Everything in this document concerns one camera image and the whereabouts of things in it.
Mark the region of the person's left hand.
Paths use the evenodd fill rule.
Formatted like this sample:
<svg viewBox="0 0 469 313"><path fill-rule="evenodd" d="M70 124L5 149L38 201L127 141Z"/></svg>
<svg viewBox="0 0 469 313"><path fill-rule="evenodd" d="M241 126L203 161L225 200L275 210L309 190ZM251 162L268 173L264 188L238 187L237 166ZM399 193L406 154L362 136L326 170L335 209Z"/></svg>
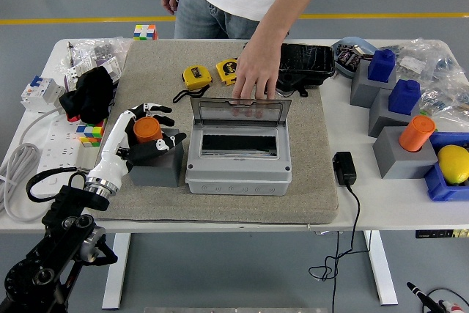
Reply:
<svg viewBox="0 0 469 313"><path fill-rule="evenodd" d="M272 100L281 59L283 38L255 34L237 58L237 80L232 91L234 99Z"/></svg>

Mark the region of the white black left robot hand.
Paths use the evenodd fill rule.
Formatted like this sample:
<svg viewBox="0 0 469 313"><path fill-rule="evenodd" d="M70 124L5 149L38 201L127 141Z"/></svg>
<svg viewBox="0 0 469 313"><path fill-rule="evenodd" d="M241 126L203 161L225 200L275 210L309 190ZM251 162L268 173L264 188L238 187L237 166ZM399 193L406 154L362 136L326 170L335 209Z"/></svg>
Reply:
<svg viewBox="0 0 469 313"><path fill-rule="evenodd" d="M185 133L164 134L156 140L137 142L133 126L138 119L149 117L162 125L174 125L174 120L157 115L158 111L170 113L172 109L157 103L142 103L120 114L101 150L100 162L88 173L86 190L105 188L116 193L121 188L122 178L133 166L160 157L182 143L187 137Z"/></svg>

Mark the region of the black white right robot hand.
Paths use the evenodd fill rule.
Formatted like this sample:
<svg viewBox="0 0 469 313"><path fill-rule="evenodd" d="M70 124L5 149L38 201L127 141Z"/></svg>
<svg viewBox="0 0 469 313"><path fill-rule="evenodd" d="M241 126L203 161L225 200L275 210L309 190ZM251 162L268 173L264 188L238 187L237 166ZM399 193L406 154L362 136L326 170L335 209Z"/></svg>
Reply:
<svg viewBox="0 0 469 313"><path fill-rule="evenodd" d="M415 286L411 282L406 283L408 289L411 291L414 296L416 296L421 302L421 312L430 312L430 313L444 313L444 312L468 312L465 308L468 308L468 299L463 297L458 292L446 288L438 287L431 289L428 292L422 291L420 288ZM431 294L436 292L447 292L454 295L459 299L459 302L452 302L444 299L436 299L431 296Z"/></svg>

